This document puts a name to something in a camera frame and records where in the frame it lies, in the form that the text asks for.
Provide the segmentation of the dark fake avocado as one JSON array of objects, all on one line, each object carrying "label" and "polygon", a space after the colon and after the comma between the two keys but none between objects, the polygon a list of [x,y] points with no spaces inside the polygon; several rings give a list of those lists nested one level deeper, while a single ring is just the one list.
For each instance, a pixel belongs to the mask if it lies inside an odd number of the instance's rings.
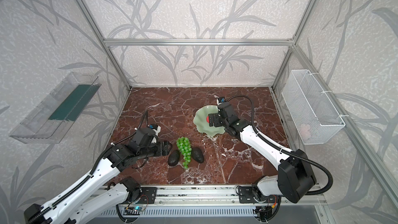
[{"label": "dark fake avocado", "polygon": [[167,163],[169,167],[175,167],[178,165],[179,160],[180,160],[180,151],[174,150],[173,152],[170,153]]},{"label": "dark fake avocado", "polygon": [[203,152],[199,147],[192,148],[191,157],[194,161],[196,161],[198,163],[204,163],[204,161],[205,161]]}]

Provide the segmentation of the green fake grape bunch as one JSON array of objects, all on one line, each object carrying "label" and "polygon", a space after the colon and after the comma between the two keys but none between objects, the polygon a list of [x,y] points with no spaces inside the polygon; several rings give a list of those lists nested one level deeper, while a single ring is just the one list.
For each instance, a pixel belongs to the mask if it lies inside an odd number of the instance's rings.
[{"label": "green fake grape bunch", "polygon": [[192,147],[190,140],[186,137],[179,138],[177,140],[177,148],[183,156],[182,166],[187,170],[192,160]]}]

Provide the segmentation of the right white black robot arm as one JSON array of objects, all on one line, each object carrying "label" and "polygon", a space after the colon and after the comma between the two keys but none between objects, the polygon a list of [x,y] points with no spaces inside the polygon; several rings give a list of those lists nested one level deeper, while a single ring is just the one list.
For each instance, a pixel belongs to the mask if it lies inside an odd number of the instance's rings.
[{"label": "right white black robot arm", "polygon": [[217,111],[206,118],[211,127],[223,127],[226,133],[254,148],[277,169],[276,176],[261,178],[255,185],[261,196],[281,195],[298,203],[316,184],[311,165],[302,150],[279,145],[258,131],[252,122],[240,119],[229,102],[219,103]]}]

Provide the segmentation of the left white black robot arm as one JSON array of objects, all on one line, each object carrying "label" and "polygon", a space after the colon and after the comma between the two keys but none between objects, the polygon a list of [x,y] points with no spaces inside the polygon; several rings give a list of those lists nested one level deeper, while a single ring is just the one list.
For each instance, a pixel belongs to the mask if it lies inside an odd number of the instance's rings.
[{"label": "left white black robot arm", "polygon": [[27,224],[86,224],[111,206],[141,199],[140,184],[131,177],[123,179],[105,193],[91,196],[106,182],[140,159],[167,156],[172,144],[160,141],[158,125],[136,130],[127,144],[106,149],[92,169],[65,191],[43,205],[32,204],[24,212]]}]

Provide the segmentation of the light green scalloped fruit bowl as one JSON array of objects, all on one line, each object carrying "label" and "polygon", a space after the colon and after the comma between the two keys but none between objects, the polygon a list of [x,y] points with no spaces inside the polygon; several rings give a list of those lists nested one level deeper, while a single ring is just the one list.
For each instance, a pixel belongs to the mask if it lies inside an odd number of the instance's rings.
[{"label": "light green scalloped fruit bowl", "polygon": [[218,108],[216,105],[207,105],[196,111],[193,123],[197,127],[197,131],[206,134],[209,138],[213,138],[218,134],[224,134],[225,130],[223,127],[210,127],[207,122],[209,114],[216,114]]}]

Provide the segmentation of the left small circuit board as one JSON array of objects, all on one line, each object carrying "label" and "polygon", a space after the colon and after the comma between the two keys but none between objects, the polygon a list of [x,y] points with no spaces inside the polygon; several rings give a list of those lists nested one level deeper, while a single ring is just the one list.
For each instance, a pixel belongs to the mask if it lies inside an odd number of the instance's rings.
[{"label": "left small circuit board", "polygon": [[134,206],[134,207],[126,207],[123,211],[123,214],[126,216],[138,216],[145,210],[144,207]]}]

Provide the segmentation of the small circuit board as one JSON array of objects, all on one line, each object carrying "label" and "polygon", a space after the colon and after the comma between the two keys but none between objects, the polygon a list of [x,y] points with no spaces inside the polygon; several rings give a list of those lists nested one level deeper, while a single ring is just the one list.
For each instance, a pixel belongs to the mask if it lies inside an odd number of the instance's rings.
[{"label": "small circuit board", "polygon": [[134,207],[126,207],[123,211],[123,214],[126,216],[138,216],[145,210],[144,207],[134,206]]},{"label": "small circuit board", "polygon": [[271,219],[274,218],[276,213],[278,212],[278,206],[257,206],[255,209],[252,210],[254,217],[257,221],[261,223],[267,223]]}]

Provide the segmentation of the pink object in basket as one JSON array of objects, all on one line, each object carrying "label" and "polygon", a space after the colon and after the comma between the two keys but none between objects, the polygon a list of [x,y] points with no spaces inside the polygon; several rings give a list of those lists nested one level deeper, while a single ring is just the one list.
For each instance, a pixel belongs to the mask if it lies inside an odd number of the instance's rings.
[{"label": "pink object in basket", "polygon": [[311,126],[308,124],[301,124],[298,132],[303,141],[308,141],[312,136]]}]

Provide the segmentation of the right small circuit board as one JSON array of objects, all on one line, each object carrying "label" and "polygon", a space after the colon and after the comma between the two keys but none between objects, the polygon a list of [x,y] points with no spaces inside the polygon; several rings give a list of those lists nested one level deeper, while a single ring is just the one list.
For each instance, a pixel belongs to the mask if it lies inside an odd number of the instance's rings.
[{"label": "right small circuit board", "polygon": [[254,217],[257,221],[261,223],[267,223],[271,219],[274,218],[276,213],[278,212],[278,206],[257,206],[255,209],[252,210]]}]

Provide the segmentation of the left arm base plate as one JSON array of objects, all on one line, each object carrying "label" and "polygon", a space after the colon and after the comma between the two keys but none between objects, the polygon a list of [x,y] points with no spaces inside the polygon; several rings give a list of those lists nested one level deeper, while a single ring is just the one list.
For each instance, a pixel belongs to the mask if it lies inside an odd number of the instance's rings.
[{"label": "left arm base plate", "polygon": [[126,200],[121,204],[154,204],[157,196],[157,187],[141,187],[133,192],[128,192]]}]

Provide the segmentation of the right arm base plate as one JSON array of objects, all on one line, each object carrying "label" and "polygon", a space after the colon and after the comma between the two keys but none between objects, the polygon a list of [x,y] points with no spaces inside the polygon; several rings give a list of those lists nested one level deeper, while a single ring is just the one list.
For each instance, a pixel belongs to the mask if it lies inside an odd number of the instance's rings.
[{"label": "right arm base plate", "polygon": [[243,204],[274,204],[278,202],[278,196],[264,196],[258,188],[253,186],[236,186],[235,191],[239,202]]}]

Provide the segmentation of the aluminium front rail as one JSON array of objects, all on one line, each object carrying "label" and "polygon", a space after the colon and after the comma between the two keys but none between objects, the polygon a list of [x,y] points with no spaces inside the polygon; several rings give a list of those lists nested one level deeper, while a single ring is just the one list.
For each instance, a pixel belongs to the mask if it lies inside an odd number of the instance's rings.
[{"label": "aluminium front rail", "polygon": [[[263,204],[243,204],[239,202],[235,188],[238,185],[154,185],[157,187],[157,196],[154,204],[148,204],[148,207],[199,207],[199,206],[238,206],[252,205],[261,206]],[[101,186],[83,203],[91,200],[95,202],[110,202],[111,199],[121,199],[121,193],[110,189],[106,191],[105,186]],[[295,205],[285,197],[282,198],[282,204]],[[304,196],[297,205],[327,205],[327,201],[323,195]]]}]

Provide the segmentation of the clear acrylic wall shelf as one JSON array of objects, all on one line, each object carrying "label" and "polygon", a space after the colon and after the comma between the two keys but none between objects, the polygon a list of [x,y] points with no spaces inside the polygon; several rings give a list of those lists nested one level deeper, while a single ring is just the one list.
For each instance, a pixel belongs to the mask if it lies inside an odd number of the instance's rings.
[{"label": "clear acrylic wall shelf", "polygon": [[101,85],[98,76],[69,73],[9,136],[24,144],[59,144]]}]

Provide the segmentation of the aluminium cage frame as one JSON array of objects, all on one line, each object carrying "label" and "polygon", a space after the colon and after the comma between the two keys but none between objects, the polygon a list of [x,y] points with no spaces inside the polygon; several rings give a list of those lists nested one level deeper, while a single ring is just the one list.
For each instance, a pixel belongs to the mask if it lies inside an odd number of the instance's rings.
[{"label": "aluminium cage frame", "polygon": [[[121,76],[123,83],[128,89],[131,89],[125,73],[121,66],[111,53],[109,46],[287,46],[288,52],[280,67],[280,70],[275,79],[280,80],[283,71],[287,67],[292,55],[295,55],[300,61],[301,65],[307,70],[311,71],[315,80],[319,85],[327,91],[331,103],[336,107],[338,113],[346,115],[347,111],[338,101],[335,94],[326,84],[325,80],[318,73],[308,56],[304,53],[302,48],[298,45],[304,30],[314,13],[316,5],[320,0],[310,0],[308,6],[304,11],[304,15],[299,23],[298,29],[292,38],[288,39],[105,39],[100,32],[100,28],[95,23],[95,19],[89,10],[85,0],[74,0],[82,15],[86,19],[90,29],[93,31],[96,40],[99,43],[101,51],[106,55],[108,61],[116,69],[119,76]],[[372,172],[374,178],[379,183],[381,189],[385,192],[394,207],[398,206],[398,182],[393,177],[391,172],[387,169],[381,158],[376,154],[370,143],[365,139],[359,128],[355,125],[351,117],[346,120],[345,131],[357,153],[366,163],[369,170]]]}]

